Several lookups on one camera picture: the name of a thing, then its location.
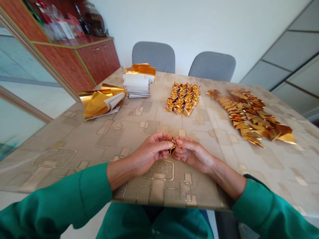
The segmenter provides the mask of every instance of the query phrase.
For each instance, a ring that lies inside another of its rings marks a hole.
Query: pile of folded paper
[[[155,82],[156,68],[150,64],[133,64],[123,75],[124,89],[129,98],[149,97],[149,85]]]
[[[185,116],[190,116],[194,106],[199,102],[199,96],[200,86],[174,82],[172,93],[167,99],[166,110],[174,111],[177,115],[183,113]]]
[[[227,110],[233,126],[240,130],[244,139],[263,148],[260,136],[271,141],[282,140],[296,144],[292,129],[282,125],[272,114],[265,112],[265,104],[261,99],[241,88],[229,88],[227,91],[230,96],[221,96],[218,90],[210,90],[207,94]]]
[[[124,98],[123,88],[102,84],[101,90],[78,92],[83,105],[85,120],[113,114],[119,111]]]

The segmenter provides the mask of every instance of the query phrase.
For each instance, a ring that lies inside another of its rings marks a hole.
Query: glass door
[[[0,25],[0,86],[52,119],[75,100],[44,67]]]

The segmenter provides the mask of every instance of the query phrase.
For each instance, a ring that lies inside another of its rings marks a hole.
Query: hand
[[[174,146],[170,134],[158,132],[149,136],[129,157],[134,162],[136,176],[144,174],[159,159],[168,158],[168,149]]]
[[[214,161],[217,158],[191,138],[178,135],[175,139],[177,148],[173,154],[173,159],[181,160],[203,173],[211,173]]]

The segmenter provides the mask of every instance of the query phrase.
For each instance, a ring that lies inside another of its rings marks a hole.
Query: green sleeve
[[[0,238],[59,238],[71,224],[83,227],[112,199],[106,166],[65,177],[0,211]]]
[[[257,182],[248,180],[245,191],[232,208],[238,221],[262,238],[319,238],[319,229],[283,198],[252,176],[245,177]]]

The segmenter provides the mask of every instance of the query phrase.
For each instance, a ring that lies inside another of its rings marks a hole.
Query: stack of gold paper
[[[262,100],[241,88],[229,88],[227,92],[230,94],[228,97],[221,96],[218,90],[210,90],[207,94],[227,110],[233,126],[240,130],[243,138],[263,148],[260,137],[296,144],[292,129],[282,125],[276,117],[265,112],[265,104]]]
[[[119,111],[124,98],[123,88],[102,84],[101,90],[78,92],[83,105],[85,120],[113,114]]]
[[[133,64],[132,67],[126,68],[126,74],[147,75],[150,80],[150,84],[155,82],[155,73],[156,68],[151,67],[151,65],[148,63]]]
[[[166,110],[174,111],[177,115],[183,113],[185,116],[190,116],[194,106],[199,102],[199,96],[200,86],[174,82],[172,93],[167,99]]]

